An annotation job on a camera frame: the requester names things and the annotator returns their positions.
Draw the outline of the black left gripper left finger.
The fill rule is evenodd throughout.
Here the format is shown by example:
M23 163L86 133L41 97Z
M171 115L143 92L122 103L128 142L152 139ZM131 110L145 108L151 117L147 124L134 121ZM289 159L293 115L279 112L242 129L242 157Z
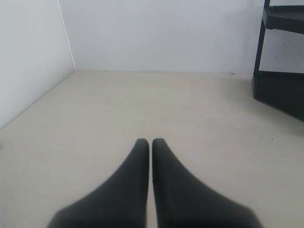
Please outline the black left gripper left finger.
M121 166L93 192L59 210L50 228L144 228L149 144L138 139Z

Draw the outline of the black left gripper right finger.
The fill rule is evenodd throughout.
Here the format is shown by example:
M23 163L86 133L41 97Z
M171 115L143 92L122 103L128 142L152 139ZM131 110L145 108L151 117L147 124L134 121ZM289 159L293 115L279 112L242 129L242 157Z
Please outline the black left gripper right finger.
M261 228L255 213L197 179L162 138L152 142L152 182L160 228Z

